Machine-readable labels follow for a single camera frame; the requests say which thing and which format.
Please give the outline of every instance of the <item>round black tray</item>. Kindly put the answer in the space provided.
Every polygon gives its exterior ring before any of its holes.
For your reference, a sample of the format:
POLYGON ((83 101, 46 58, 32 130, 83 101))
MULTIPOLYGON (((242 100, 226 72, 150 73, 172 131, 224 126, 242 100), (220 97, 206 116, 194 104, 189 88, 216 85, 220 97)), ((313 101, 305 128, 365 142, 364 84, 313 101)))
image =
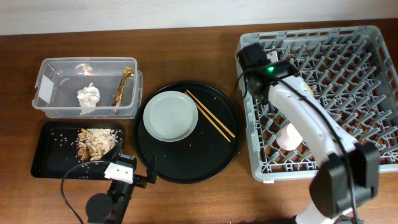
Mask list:
POLYGON ((142 163, 148 165, 154 150, 157 151, 157 175, 165 180, 193 184, 210 179, 220 173, 232 161, 239 149, 240 119, 235 106, 217 88, 199 82, 178 82, 167 85, 146 99, 136 114, 134 144, 142 163), (192 133, 177 142, 162 142, 153 138, 144 126, 142 115, 148 101, 163 91, 189 90, 232 133, 232 138, 223 128, 228 142, 217 129, 198 111, 198 122, 192 133))

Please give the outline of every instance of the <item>wooden chopstick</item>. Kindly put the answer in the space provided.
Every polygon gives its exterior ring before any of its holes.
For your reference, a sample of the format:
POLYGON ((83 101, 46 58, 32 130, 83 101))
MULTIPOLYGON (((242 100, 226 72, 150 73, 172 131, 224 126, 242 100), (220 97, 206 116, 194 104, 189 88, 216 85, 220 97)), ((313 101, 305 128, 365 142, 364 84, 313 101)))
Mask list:
POLYGON ((219 121, 219 119, 216 118, 216 116, 214 116, 214 114, 213 114, 212 112, 210 112, 210 110, 208 110, 208 109, 206 108, 206 106, 203 105, 203 103, 201 103, 189 90, 187 90, 187 92, 189 93, 189 95, 190 95, 193 99, 195 99, 195 100, 199 103, 199 105, 200 105, 201 107, 203 107, 203 109, 205 109, 205 111, 206 111, 207 113, 210 114, 210 116, 211 116, 214 120, 216 120, 216 121, 218 122, 218 124, 220 124, 221 127, 223 127, 223 128, 225 129, 226 132, 228 132, 228 133, 232 136, 232 138, 235 138, 235 135, 234 135, 234 134, 233 134, 221 121, 219 121))
POLYGON ((197 106, 198 110, 205 115, 205 117, 207 118, 207 120, 210 121, 210 123, 228 140, 228 142, 231 142, 231 140, 228 139, 228 137, 224 134, 224 132, 222 132, 222 130, 217 126, 217 124, 214 123, 214 121, 211 120, 211 118, 209 118, 209 116, 199 107, 199 105, 195 102, 195 100, 193 100, 193 102, 195 103, 195 105, 197 106))

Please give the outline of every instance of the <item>white plate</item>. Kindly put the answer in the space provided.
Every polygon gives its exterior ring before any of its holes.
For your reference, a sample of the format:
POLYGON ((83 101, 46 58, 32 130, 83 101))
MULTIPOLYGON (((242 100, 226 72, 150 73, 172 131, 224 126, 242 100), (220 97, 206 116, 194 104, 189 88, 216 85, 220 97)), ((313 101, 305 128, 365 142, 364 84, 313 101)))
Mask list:
POLYGON ((179 91, 165 91, 149 100, 144 125, 154 138, 174 142, 187 137, 197 125, 198 110, 193 100, 179 91))

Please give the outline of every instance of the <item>brown wooden surface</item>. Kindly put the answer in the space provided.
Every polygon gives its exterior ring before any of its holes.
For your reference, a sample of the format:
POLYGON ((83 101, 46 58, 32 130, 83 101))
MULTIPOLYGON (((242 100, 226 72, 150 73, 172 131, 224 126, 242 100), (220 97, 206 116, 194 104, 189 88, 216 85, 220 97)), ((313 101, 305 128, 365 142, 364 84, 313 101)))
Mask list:
MULTIPOLYGON (((144 97, 170 82, 200 80, 232 98, 237 77, 234 53, 241 34, 370 24, 381 29, 392 59, 397 60, 398 19, 0 37, 1 222, 77 223, 61 199, 60 180, 30 175, 41 125, 49 120, 32 107, 43 59, 134 57, 144 74, 144 97)), ((117 121, 131 136, 134 121, 117 121)), ((243 139, 234 161, 210 180, 180 185, 159 179, 145 190, 136 189, 124 223, 237 223, 300 213, 310 201, 310 180, 255 181, 243 139)), ((124 152, 136 154, 131 138, 126 138, 124 152)), ((137 173, 145 173, 140 161, 137 173)), ((378 197, 359 208, 359 217, 367 223, 397 223, 398 173, 381 174, 379 186, 378 197)), ((67 180, 65 194, 86 221, 87 200, 108 187, 106 181, 67 180)))

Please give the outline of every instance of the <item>dish rack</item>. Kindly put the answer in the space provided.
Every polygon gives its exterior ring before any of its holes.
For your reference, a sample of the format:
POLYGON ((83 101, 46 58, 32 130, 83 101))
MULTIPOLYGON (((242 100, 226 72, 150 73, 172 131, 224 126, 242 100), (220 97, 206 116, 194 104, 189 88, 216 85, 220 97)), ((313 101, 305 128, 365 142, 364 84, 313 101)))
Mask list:
MULTIPOLYGON (((380 152, 380 172, 398 170, 398 76, 381 32, 374 26, 290 30, 243 34, 238 51, 260 43, 288 59, 314 97, 341 127, 380 152)), ((242 73, 236 60, 238 76, 242 73)), ((244 91, 243 80, 239 87, 244 91)), ((276 143, 289 123, 272 105, 250 93, 244 99, 246 137, 253 177, 264 183, 312 178, 318 169, 302 142, 294 151, 276 143)))

